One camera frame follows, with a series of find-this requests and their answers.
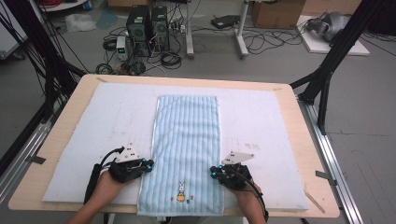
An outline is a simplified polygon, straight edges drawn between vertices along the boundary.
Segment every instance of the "blue striped towel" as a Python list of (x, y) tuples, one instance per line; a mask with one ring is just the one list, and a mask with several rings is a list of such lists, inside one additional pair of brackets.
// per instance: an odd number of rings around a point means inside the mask
[(220, 163), (215, 96), (161, 96), (154, 127), (153, 171), (142, 180), (138, 215), (221, 216), (224, 189), (210, 177)]

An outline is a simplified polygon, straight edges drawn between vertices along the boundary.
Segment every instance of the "human hand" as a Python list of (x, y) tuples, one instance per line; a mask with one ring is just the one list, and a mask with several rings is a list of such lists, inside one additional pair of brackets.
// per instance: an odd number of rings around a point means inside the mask
[(67, 224), (88, 224), (95, 215), (119, 194), (120, 190), (131, 184), (120, 183), (108, 171), (102, 172), (91, 198), (68, 221)]
[[(254, 187), (256, 187), (259, 193), (262, 193), (262, 189), (258, 185), (254, 184)], [(247, 218), (249, 224), (266, 223), (259, 199), (248, 186), (246, 186), (242, 190), (228, 190), (235, 195), (236, 200), (238, 201), (239, 209), (241, 210), (242, 214), (244, 214), (244, 216)]]
[(94, 203), (102, 208), (111, 203), (119, 194), (120, 190), (132, 182), (134, 181), (131, 180), (126, 183), (120, 183), (113, 179), (109, 171), (104, 171), (100, 175), (96, 188), (91, 198), (88, 200), (88, 203)]

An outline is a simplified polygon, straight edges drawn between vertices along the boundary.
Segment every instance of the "white foam board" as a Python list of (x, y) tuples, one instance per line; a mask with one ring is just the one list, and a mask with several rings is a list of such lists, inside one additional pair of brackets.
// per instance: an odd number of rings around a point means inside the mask
[[(267, 208), (308, 208), (272, 91), (120, 83), (101, 83), (96, 89), (59, 160), (43, 201), (81, 203), (93, 165), (110, 150), (129, 142), (142, 157), (150, 159), (157, 101), (165, 94), (217, 96), (221, 158), (226, 158), (231, 151), (255, 155), (254, 159), (242, 163), (263, 189)], [(139, 182), (140, 179), (123, 189), (113, 203), (136, 204)], [(236, 207), (236, 199), (228, 190), (225, 197), (226, 207)]]

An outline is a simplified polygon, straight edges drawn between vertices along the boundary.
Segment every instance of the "wooden table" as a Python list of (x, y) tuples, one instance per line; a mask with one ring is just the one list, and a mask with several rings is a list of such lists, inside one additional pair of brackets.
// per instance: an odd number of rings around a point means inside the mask
[[(37, 156), (43, 164), (32, 163), (8, 203), (13, 210), (77, 211), (81, 203), (44, 203), (57, 162), (70, 140), (80, 117), (101, 82), (134, 83), (164, 86), (208, 87), (256, 91), (273, 91), (279, 103), (290, 139), (290, 145), (299, 169), (309, 209), (303, 212), (270, 211), (271, 217), (338, 217), (340, 212), (327, 179), (316, 176), (323, 171), (317, 150), (304, 121), (303, 114), (291, 87), (287, 84), (203, 80), (167, 77), (121, 77), (86, 75), (79, 82), (61, 116), (54, 124)], [(136, 213), (136, 205), (111, 204), (103, 212)], [(241, 215), (237, 209), (226, 208), (224, 215)]]

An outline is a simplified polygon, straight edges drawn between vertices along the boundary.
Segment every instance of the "desktop computer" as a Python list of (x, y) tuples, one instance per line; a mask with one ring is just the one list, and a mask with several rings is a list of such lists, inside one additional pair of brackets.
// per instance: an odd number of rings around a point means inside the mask
[(149, 15), (149, 6), (134, 5), (126, 22), (128, 36), (131, 40), (131, 49), (139, 57), (150, 56), (149, 41), (153, 37), (152, 24)]
[(154, 7), (151, 10), (151, 22), (156, 41), (155, 50), (169, 50), (167, 8)]

